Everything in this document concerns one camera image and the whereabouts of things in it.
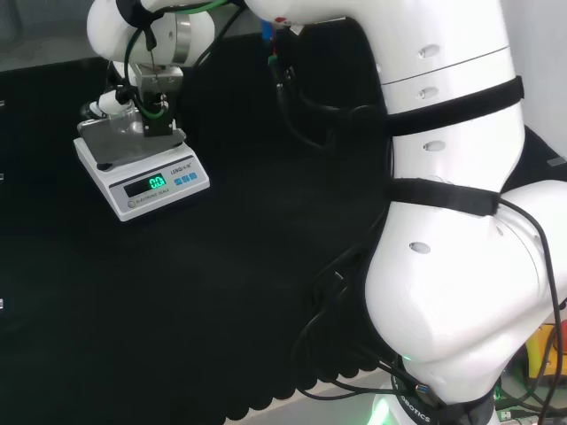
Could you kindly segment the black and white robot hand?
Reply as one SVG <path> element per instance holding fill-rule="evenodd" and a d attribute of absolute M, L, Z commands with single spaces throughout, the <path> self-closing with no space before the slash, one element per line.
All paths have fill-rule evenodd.
<path fill-rule="evenodd" d="M 82 120 L 102 120 L 122 114 L 133 105 L 125 88 L 123 63 L 110 61 L 105 74 L 105 88 L 97 100 L 84 104 L 80 109 Z"/>

